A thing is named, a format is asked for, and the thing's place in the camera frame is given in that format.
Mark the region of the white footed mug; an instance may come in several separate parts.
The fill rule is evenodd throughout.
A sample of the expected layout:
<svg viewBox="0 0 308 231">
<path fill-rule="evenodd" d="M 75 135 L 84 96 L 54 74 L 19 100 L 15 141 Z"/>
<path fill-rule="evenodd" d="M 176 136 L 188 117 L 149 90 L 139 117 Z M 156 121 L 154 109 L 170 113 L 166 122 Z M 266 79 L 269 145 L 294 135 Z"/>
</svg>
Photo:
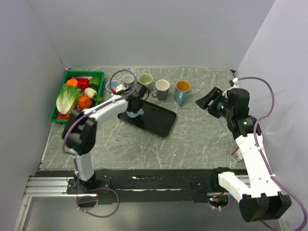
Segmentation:
<svg viewBox="0 0 308 231">
<path fill-rule="evenodd" d="M 105 88 L 112 95 L 119 85 L 120 85 L 120 82 L 118 80 L 109 80 L 105 84 Z"/>
</svg>

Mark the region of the pale green mug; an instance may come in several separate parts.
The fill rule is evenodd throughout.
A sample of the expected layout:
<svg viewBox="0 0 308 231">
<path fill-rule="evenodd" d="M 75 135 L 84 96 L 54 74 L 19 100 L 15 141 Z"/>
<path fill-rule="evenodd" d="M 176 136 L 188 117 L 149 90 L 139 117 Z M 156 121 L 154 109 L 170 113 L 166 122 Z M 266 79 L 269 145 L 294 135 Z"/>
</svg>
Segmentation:
<svg viewBox="0 0 308 231">
<path fill-rule="evenodd" d="M 143 73 L 138 77 L 138 82 L 146 86 L 150 91 L 153 90 L 154 78 L 151 74 Z"/>
</svg>

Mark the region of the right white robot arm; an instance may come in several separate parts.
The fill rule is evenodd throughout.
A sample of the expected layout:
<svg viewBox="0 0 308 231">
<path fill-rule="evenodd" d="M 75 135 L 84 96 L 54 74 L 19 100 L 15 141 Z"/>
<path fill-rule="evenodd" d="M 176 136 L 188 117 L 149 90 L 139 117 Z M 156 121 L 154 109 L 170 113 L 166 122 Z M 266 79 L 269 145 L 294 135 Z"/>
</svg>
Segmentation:
<svg viewBox="0 0 308 231">
<path fill-rule="evenodd" d="M 249 115 L 249 92 L 233 88 L 226 94 L 214 87 L 196 104 L 216 118 L 223 117 L 244 159 L 250 185 L 243 183 L 229 168 L 215 168 L 210 186 L 220 192 L 225 189 L 239 203 L 240 213 L 246 222 L 279 219 L 291 206 L 291 198 L 284 195 L 271 179 L 266 157 L 261 155 L 259 144 L 263 137 L 260 128 L 254 128 L 256 118 Z"/>
</svg>

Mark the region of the light blue hexagonal mug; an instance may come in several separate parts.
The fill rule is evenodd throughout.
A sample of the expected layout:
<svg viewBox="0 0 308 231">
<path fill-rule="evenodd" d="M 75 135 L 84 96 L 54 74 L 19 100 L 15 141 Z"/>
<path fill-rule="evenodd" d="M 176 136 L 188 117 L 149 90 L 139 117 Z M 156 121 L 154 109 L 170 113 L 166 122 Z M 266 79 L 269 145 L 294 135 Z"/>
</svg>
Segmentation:
<svg viewBox="0 0 308 231">
<path fill-rule="evenodd" d="M 143 109 L 140 109 L 138 112 L 134 113 L 134 112 L 129 112 L 129 111 L 126 111 L 126 114 L 129 118 L 136 118 L 138 116 L 141 116 L 144 114 L 144 111 Z"/>
</svg>

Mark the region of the small slate grey mug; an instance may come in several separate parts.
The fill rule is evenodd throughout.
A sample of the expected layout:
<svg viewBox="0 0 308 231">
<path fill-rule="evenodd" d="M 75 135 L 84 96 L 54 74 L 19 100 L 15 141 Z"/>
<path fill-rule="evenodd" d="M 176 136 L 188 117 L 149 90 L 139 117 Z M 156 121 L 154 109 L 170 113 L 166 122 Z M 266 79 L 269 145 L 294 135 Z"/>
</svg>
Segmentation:
<svg viewBox="0 0 308 231">
<path fill-rule="evenodd" d="M 132 89 L 134 86 L 135 78 L 133 75 L 127 74 L 123 76 L 122 81 L 125 88 Z"/>
</svg>

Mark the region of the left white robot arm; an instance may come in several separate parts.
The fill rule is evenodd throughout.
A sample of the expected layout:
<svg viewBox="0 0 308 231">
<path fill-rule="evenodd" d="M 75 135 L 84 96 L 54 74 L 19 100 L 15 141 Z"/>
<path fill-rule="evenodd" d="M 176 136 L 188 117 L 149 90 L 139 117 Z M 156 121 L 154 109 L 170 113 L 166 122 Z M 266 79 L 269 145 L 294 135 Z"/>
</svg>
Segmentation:
<svg viewBox="0 0 308 231">
<path fill-rule="evenodd" d="M 139 83 L 132 88 L 118 85 L 109 100 L 90 109 L 72 111 L 62 134 L 63 152 L 73 156 L 75 180 L 83 193 L 95 189 L 96 175 L 90 152 L 96 142 L 97 126 L 120 113 L 142 115 L 142 97 L 149 94 L 150 90 Z"/>
</svg>

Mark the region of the blue mug tan rim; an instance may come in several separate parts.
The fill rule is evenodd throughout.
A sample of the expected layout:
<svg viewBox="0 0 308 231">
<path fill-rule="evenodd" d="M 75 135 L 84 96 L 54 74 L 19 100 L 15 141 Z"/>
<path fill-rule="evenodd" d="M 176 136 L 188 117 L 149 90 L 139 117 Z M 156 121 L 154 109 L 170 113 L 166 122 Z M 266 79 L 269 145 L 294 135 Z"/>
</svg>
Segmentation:
<svg viewBox="0 0 308 231">
<path fill-rule="evenodd" d="M 179 106 L 182 106 L 188 98 L 191 85 L 186 80 L 180 80 L 176 83 L 174 99 Z"/>
</svg>

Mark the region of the dark grey mug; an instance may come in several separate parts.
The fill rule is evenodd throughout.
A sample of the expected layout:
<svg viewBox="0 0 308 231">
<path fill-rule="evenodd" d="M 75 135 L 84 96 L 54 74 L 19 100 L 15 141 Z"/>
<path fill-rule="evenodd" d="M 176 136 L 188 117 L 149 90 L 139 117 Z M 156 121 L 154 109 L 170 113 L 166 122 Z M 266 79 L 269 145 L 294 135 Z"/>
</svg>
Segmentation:
<svg viewBox="0 0 308 231">
<path fill-rule="evenodd" d="M 152 97 L 157 98 L 160 101 L 164 101 L 168 97 L 170 89 L 170 83 L 167 80 L 160 79 L 156 81 Z"/>
</svg>

